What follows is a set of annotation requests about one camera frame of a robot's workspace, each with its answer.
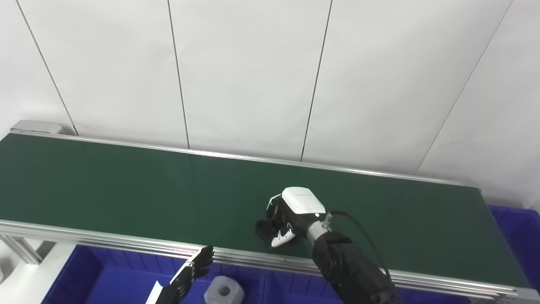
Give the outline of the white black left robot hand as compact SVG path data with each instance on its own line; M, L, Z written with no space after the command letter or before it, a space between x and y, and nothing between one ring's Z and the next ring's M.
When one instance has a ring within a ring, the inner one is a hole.
M205 246L188 258L167 285L158 281L147 297L147 304L179 304L189 294L193 283L210 272L214 246Z

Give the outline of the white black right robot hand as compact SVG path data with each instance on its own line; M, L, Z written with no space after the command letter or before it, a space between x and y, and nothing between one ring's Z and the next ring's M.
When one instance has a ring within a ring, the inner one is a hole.
M326 214L325 207L310 189L285 188L269 200L266 209L270 247L283 246L295 237L304 237L314 245L317 238L329 231L323 227Z

